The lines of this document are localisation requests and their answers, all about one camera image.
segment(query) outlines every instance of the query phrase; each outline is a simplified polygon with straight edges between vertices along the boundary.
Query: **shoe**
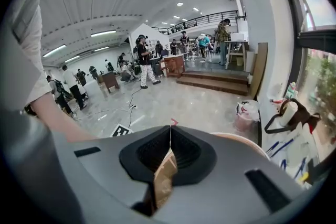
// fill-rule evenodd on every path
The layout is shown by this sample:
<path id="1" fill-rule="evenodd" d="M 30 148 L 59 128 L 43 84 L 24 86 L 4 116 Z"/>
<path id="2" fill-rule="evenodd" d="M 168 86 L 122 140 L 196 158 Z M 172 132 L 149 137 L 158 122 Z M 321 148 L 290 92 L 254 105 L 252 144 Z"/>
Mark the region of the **shoe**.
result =
<path id="1" fill-rule="evenodd" d="M 84 108 L 86 108 L 86 105 L 83 105 L 83 107 L 80 110 L 83 110 Z"/>

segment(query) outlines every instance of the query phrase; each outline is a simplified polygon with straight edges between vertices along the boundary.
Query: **wooden stairs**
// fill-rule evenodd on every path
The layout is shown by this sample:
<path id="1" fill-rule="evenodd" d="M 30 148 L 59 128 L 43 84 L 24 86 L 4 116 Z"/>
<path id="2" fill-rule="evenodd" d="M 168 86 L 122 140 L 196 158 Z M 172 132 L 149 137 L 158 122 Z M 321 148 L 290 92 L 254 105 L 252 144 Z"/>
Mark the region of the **wooden stairs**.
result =
<path id="1" fill-rule="evenodd" d="M 215 72 L 188 71 L 176 81 L 179 84 L 229 92 L 239 95 L 248 95 L 247 77 Z"/>

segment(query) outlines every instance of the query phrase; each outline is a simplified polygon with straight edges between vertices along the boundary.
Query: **floor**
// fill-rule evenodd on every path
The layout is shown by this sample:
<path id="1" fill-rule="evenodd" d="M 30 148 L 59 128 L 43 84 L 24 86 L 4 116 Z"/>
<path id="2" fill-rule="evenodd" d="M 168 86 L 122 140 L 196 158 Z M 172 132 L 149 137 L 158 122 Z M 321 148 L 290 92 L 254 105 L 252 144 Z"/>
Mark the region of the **floor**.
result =
<path id="1" fill-rule="evenodd" d="M 257 143 L 257 126 L 242 133 L 235 129 L 237 103 L 246 99 L 239 95 L 177 84 L 174 78 L 161 78 L 161 84 L 140 90 L 133 96 L 132 122 L 129 104 L 132 94 L 140 89 L 140 82 L 120 82 L 120 89 L 100 86 L 92 94 L 87 107 L 80 111 L 72 100 L 70 106 L 77 114 L 80 126 L 91 134 L 109 137 L 119 124 L 134 132 L 160 125 L 177 123 L 205 132 L 225 132 L 244 136 Z"/>
<path id="2" fill-rule="evenodd" d="M 202 71 L 202 72 L 220 72 L 220 73 L 230 73 L 237 75 L 248 75 L 248 73 L 243 72 L 243 66 L 237 66 L 237 64 L 229 63 L 228 69 L 225 66 L 219 64 L 220 55 L 215 54 L 212 57 L 207 57 L 202 59 L 200 56 L 193 56 L 190 61 L 185 62 L 185 71 Z"/>

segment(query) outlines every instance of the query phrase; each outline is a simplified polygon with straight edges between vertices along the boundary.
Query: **fluorescent light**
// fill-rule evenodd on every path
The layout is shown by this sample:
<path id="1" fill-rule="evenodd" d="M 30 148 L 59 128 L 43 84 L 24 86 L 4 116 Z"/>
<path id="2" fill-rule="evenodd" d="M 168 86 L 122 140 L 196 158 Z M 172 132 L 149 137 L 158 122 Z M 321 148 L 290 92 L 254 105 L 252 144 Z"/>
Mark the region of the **fluorescent light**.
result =
<path id="1" fill-rule="evenodd" d="M 109 48 L 109 47 L 105 47 L 105 48 L 97 49 L 97 50 L 95 50 L 95 51 L 106 50 L 106 49 L 108 49 L 108 48 Z"/>
<path id="2" fill-rule="evenodd" d="M 91 37 L 97 37 L 97 36 L 106 35 L 106 34 L 113 34 L 115 32 L 117 32 L 117 31 L 116 30 L 111 30 L 111 31 L 95 33 L 95 34 L 91 34 Z"/>
<path id="3" fill-rule="evenodd" d="M 60 46 L 60 47 L 58 47 L 58 48 L 56 48 L 56 49 L 54 49 L 54 50 L 48 52 L 47 54 L 43 55 L 43 57 L 48 57 L 48 56 L 52 55 L 54 52 L 57 52 L 57 51 L 59 51 L 59 50 L 62 50 L 62 49 L 64 49 L 65 47 L 66 47 L 65 45 L 62 45 L 62 46 Z"/>
<path id="4" fill-rule="evenodd" d="M 71 59 L 69 59 L 69 60 L 66 60 L 65 62 L 70 62 L 70 61 L 75 60 L 75 59 L 77 59 L 77 58 L 79 58 L 79 56 L 75 56 L 75 57 L 73 57 L 73 58 L 71 58 Z"/>

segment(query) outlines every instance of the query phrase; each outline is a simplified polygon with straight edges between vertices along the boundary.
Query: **railing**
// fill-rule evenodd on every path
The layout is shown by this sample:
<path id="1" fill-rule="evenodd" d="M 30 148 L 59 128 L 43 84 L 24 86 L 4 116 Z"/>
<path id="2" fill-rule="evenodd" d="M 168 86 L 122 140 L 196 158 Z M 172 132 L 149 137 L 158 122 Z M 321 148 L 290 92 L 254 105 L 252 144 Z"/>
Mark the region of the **railing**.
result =
<path id="1" fill-rule="evenodd" d="M 170 34 L 177 33 L 179 31 L 186 30 L 188 28 L 195 27 L 195 26 L 219 23 L 225 19 L 229 19 L 231 22 L 231 25 L 237 25 L 237 18 L 238 18 L 238 11 L 231 10 L 229 12 L 214 13 L 214 14 L 198 17 L 195 19 L 191 19 L 186 22 L 179 23 L 170 28 L 161 28 L 161 27 L 153 27 L 153 28 L 158 30 L 160 33 L 164 35 L 170 35 Z"/>

